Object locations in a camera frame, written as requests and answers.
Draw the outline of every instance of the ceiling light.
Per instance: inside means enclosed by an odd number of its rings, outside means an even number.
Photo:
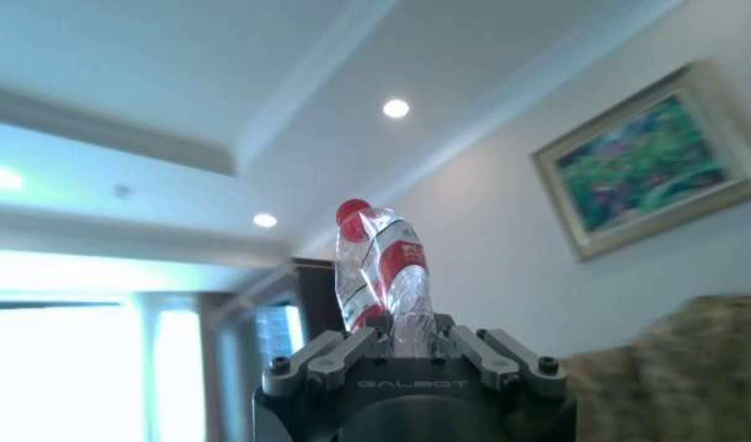
[[[390,99],[383,104],[383,115],[389,118],[402,118],[409,114],[409,103],[406,103],[402,99]]]
[[[18,191],[24,187],[24,179],[12,169],[0,167],[0,191]]]
[[[269,214],[257,214],[253,216],[253,224],[258,227],[271,228],[277,226],[277,218]]]

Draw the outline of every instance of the wall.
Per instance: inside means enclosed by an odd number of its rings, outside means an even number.
[[[458,322],[563,355],[625,342],[684,299],[751,292],[751,202],[578,263],[530,160],[699,58],[751,122],[751,0],[690,0],[390,204],[426,244],[434,306]]]

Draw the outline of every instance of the painting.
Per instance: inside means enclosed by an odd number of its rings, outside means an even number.
[[[582,259],[751,196],[751,148],[710,69],[683,67],[534,155]]]

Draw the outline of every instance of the bright window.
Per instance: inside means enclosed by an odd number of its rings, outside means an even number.
[[[202,442],[203,372],[198,315],[193,311],[161,312],[154,366],[161,440]]]
[[[198,315],[163,300],[0,307],[0,442],[205,440]]]
[[[143,440],[134,308],[0,309],[0,441]]]

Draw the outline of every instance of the ceiling beam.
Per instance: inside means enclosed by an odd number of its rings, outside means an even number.
[[[4,89],[0,122],[194,169],[235,175],[234,155],[221,145],[161,133]]]

